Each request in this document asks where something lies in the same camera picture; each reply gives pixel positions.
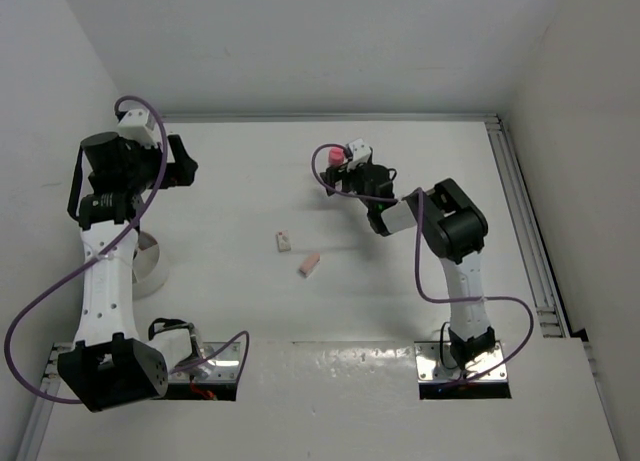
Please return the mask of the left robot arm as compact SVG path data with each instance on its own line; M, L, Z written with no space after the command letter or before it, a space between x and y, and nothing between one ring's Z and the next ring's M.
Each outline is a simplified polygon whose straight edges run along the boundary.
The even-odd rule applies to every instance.
M162 398L170 372L195 359L193 324L158 318L142 340L133 313L133 264L139 230L129 224L142 210L141 195L159 181L162 188L189 186L197 163L181 138L168 137L174 156L161 164L158 147L144 147L116 132L84 139L74 172L68 210L78 222L85 258L82 314L72 349L58 360L64 382L91 412Z

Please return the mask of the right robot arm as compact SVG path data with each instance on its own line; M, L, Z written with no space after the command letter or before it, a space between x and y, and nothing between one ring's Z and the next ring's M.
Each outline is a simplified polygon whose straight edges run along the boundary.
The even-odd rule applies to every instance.
M418 188L397 199L395 170L372 162L352 170L345 164L314 174L329 196L360 200L372 230L383 237L415 227L445 273L450 308L450 354L459 369L490 351L496 342L484 305L481 251L488 234L484 214L456 181L447 178L433 188Z

